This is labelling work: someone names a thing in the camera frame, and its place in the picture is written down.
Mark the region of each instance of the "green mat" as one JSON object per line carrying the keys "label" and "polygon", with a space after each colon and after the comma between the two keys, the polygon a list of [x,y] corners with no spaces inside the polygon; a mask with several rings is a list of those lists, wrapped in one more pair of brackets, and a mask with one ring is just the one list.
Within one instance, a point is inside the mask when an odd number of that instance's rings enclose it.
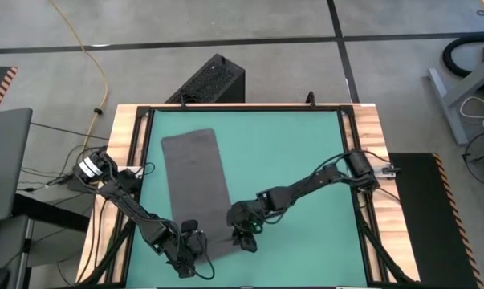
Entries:
{"label": "green mat", "polygon": [[[140,199],[149,212],[172,216],[161,139],[203,128],[215,131],[232,203],[290,185],[343,152],[336,112],[155,112],[147,161],[156,170],[145,176]],[[154,254],[136,230],[127,287],[366,285],[346,185],[324,187],[300,199],[279,224],[265,225],[256,238],[256,253],[238,251],[214,260],[216,276],[206,281],[179,279],[165,256]],[[207,263],[196,270],[211,275]]]}

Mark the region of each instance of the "desk leg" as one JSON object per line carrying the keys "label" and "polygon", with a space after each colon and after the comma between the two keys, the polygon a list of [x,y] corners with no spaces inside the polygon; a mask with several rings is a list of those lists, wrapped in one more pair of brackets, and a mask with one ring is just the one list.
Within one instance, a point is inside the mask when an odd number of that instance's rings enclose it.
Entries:
{"label": "desk leg", "polygon": [[462,100],[473,94],[484,84],[484,62],[449,91],[443,85],[436,69],[429,69],[429,78],[433,81],[436,97],[445,113],[456,142],[458,145],[467,144],[468,138],[463,130],[459,116],[459,105]]}
{"label": "desk leg", "polygon": [[15,195],[14,216],[26,215],[36,221],[47,222],[63,228],[87,232],[89,217],[36,201],[21,194]]}

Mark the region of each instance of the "gray floor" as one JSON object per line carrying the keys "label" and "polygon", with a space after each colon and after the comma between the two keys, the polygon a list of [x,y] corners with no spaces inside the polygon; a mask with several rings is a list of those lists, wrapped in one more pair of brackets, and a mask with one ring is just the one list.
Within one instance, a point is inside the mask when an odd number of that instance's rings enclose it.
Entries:
{"label": "gray floor", "polygon": [[[484,31],[478,0],[335,0],[344,35],[390,35]],[[58,1],[86,44],[150,43],[211,39],[333,36],[324,0],[85,0]],[[478,265],[484,278],[484,185],[462,162],[427,79],[438,67],[448,85],[456,78],[443,71],[441,51],[451,39],[347,43],[361,102],[376,103],[393,152],[435,152],[445,162]],[[72,46],[62,20],[45,0],[0,0],[0,48]],[[480,46],[455,53],[472,68]],[[302,102],[310,90],[319,101],[350,102],[336,43],[265,44],[229,47],[97,51],[106,71],[110,99],[94,133],[108,136],[121,103],[163,102],[208,58],[220,53],[244,67],[247,102]],[[0,55],[0,66],[19,67],[2,110],[31,107],[34,121],[86,132],[92,109],[100,102],[100,74],[79,52]],[[480,128],[474,126],[475,132]],[[83,138],[31,128],[24,165],[60,171],[64,157]],[[94,140],[92,145],[104,142]],[[23,181],[41,178],[23,174]],[[75,194],[64,188],[42,189],[32,197],[56,201]],[[89,207],[89,196],[64,205],[76,212]],[[36,224],[35,238],[57,230]],[[62,263],[73,280],[84,235],[66,231],[33,249],[34,265]],[[62,286],[54,265],[36,267],[31,287]]]}

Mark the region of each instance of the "gray towel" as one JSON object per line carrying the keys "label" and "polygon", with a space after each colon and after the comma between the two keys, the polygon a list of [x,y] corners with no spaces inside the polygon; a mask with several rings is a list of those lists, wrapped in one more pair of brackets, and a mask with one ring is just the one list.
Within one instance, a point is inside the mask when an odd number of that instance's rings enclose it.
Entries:
{"label": "gray towel", "polygon": [[161,140],[173,220],[195,219],[208,238],[208,256],[215,259],[236,251],[232,229],[226,224],[231,203],[217,138],[213,129],[202,129]]}

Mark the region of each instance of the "black hose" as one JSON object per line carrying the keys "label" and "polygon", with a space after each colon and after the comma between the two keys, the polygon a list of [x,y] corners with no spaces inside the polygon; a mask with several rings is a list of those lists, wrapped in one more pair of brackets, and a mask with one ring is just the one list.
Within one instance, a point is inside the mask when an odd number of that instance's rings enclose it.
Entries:
{"label": "black hose", "polygon": [[484,43],[484,33],[482,33],[481,35],[471,35],[456,39],[453,42],[449,43],[449,45],[447,45],[447,47],[445,47],[445,50],[443,51],[443,63],[449,71],[460,77],[467,77],[468,74],[471,73],[471,71],[467,71],[466,69],[459,67],[453,61],[452,51],[457,47],[467,43]]}

